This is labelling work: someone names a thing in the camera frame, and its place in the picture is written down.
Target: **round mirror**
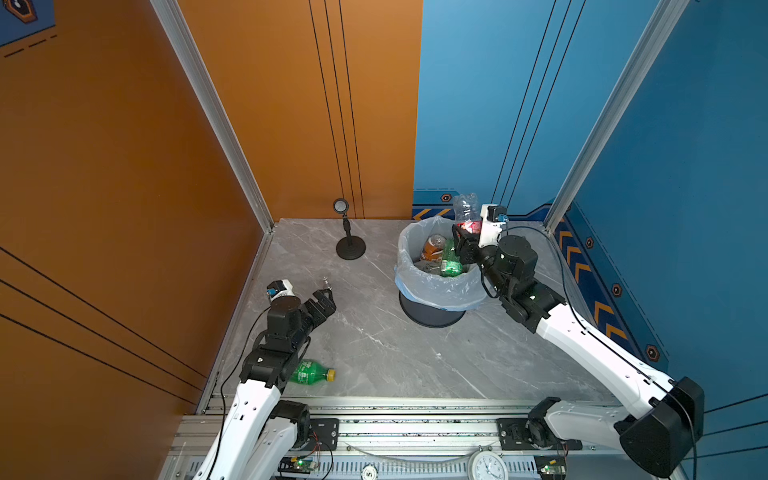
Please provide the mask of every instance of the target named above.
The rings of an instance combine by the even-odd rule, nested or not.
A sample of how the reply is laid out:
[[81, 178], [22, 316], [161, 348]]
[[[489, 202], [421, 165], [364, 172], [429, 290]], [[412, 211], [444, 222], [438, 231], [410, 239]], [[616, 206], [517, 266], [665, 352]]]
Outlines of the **round mirror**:
[[343, 198], [339, 198], [333, 202], [333, 209], [339, 215], [343, 215], [347, 210], [349, 210], [349, 204]]

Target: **blue panel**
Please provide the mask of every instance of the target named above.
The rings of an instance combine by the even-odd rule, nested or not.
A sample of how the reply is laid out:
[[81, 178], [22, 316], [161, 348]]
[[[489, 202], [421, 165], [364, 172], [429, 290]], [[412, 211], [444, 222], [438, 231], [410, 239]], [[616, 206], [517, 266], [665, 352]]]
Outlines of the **blue panel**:
[[5, 2], [0, 5], [0, 47], [56, 25], [53, 0], [32, 0], [31, 3], [38, 19], [29, 23], [22, 22], [6, 10]]
[[[768, 2], [691, 2], [577, 195], [669, 373], [699, 382], [707, 408], [768, 392], [766, 18]], [[705, 432], [766, 408], [709, 414]], [[699, 453], [764, 445], [767, 430], [705, 437]], [[767, 458], [703, 458], [699, 478], [760, 477]]]
[[[527, 214], [557, 194], [656, 4], [587, 2], [510, 213]], [[482, 203], [491, 201], [552, 5], [539, 0], [424, 1], [415, 189], [450, 185], [463, 194], [477, 193]], [[509, 201], [581, 5], [582, 0], [571, 3], [533, 108], [568, 1], [555, 5], [497, 202], [508, 177], [503, 203]]]

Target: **orange chevron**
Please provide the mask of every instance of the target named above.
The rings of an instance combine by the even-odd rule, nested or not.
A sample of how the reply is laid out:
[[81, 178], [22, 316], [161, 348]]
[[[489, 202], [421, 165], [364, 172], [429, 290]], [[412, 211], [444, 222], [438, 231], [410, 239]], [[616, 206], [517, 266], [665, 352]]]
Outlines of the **orange chevron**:
[[605, 303], [595, 302], [594, 303], [594, 322], [598, 325], [600, 325], [600, 320], [598, 317], [600, 316], [600, 310], [603, 310], [604, 312], [608, 312], [611, 315], [615, 315], [612, 308], [610, 308]]
[[612, 333], [615, 333], [616, 335], [619, 335], [621, 338], [623, 338], [625, 340], [628, 339], [626, 333], [622, 332], [621, 330], [619, 330], [618, 328], [616, 328], [613, 325], [606, 325], [605, 326], [605, 336], [610, 339]]
[[568, 248], [568, 255], [565, 257], [565, 262], [568, 264], [568, 266], [571, 266], [571, 253], [581, 253], [581, 250], [579, 250], [578, 247]]
[[574, 273], [574, 276], [576, 277], [576, 283], [578, 283], [578, 273], [581, 270], [586, 270], [588, 272], [592, 271], [589, 265], [584, 265], [583, 263], [576, 262], [576, 272]]
[[416, 215], [413, 216], [413, 220], [421, 220], [422, 219], [422, 215], [426, 214], [430, 210], [431, 210], [431, 208], [425, 208], [424, 210], [418, 212]]
[[574, 234], [566, 232], [565, 230], [560, 232], [560, 250], [563, 250], [563, 237], [573, 237]]

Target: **white clock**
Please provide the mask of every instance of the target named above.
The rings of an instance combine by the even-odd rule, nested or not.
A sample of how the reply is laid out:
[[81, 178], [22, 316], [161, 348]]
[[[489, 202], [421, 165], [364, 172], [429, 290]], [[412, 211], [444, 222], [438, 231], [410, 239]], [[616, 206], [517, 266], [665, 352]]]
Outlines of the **white clock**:
[[477, 452], [469, 458], [469, 480], [508, 480], [502, 458], [494, 452]]

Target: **bin liner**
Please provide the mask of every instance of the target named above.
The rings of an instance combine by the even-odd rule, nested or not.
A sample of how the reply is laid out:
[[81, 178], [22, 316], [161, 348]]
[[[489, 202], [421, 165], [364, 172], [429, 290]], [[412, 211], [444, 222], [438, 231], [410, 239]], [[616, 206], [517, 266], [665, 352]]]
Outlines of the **bin liner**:
[[433, 233], [453, 238], [453, 221], [443, 217], [430, 217], [411, 223], [400, 233], [397, 241], [395, 283], [400, 292], [413, 302], [434, 306], [441, 310], [461, 312], [480, 306], [488, 295], [480, 284], [480, 268], [472, 264], [469, 271], [459, 276], [443, 277], [422, 272], [413, 266], [424, 242]]

